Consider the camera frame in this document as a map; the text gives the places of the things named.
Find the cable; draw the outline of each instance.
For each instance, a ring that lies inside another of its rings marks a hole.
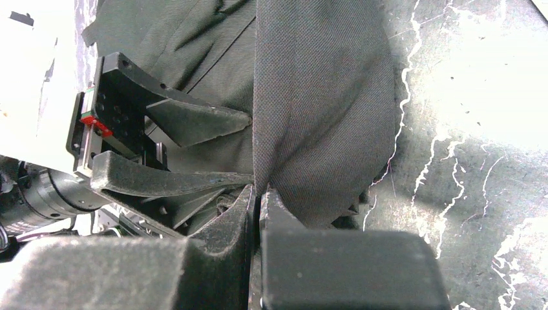
[[[2,223],[0,223],[0,253],[4,252],[10,246],[10,240],[8,239],[8,233]]]

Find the gray fabric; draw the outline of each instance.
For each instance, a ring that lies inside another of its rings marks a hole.
[[[374,1],[258,0],[253,166],[306,226],[334,221],[394,149],[394,74]]]
[[[186,149],[154,130],[170,169],[254,172],[259,192],[276,187],[308,227],[348,214],[394,146],[392,63],[373,1],[128,2],[105,0],[84,33],[101,55],[121,51],[166,85],[253,115],[253,128]]]

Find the dark green fabric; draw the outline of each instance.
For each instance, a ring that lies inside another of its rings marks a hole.
[[[394,80],[373,1],[105,0],[83,34],[156,79],[253,115],[253,127],[186,149],[173,171],[255,173],[308,227],[328,227],[394,147]]]

